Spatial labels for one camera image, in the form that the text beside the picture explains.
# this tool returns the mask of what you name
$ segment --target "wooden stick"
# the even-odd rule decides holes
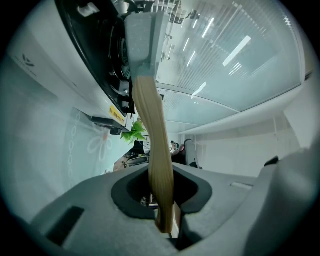
[[[148,174],[152,194],[159,205],[156,225],[162,233],[169,233],[173,227],[174,172],[162,98],[157,92],[155,79],[137,76],[132,98],[151,140]]]

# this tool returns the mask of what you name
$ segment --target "black slot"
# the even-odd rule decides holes
[[[62,246],[84,211],[80,207],[72,206],[50,230],[46,238],[56,245]]]

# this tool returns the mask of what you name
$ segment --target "white wall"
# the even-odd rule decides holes
[[[200,166],[208,171],[257,177],[264,164],[300,148],[282,114],[255,125],[196,136]]]
[[[316,140],[320,139],[320,66],[317,55],[310,42],[301,32],[305,53],[306,72],[311,72],[311,77],[304,82],[299,95],[284,111],[289,120],[300,146],[309,148]]]

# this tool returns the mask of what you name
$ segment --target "black rubber seal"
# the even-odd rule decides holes
[[[210,184],[176,166],[173,166],[174,201],[182,214],[194,214],[202,210],[212,196]],[[111,197],[118,208],[128,217],[154,220],[154,211],[140,204],[141,199],[149,197],[148,166],[119,181],[111,189]]]

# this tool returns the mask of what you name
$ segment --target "white ceiling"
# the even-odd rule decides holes
[[[169,1],[167,9],[165,4],[164,11],[170,14],[173,2],[176,3]],[[197,10],[200,18],[195,26],[196,21],[191,19],[185,19],[183,24],[168,24],[169,36],[156,77],[157,86],[167,89],[166,120],[205,125],[300,85],[297,39],[292,22],[277,2],[181,0],[181,9],[185,13]],[[214,21],[203,38],[212,18]],[[223,62],[245,37],[251,40],[224,66]],[[190,97],[204,83],[206,86],[197,96]]]

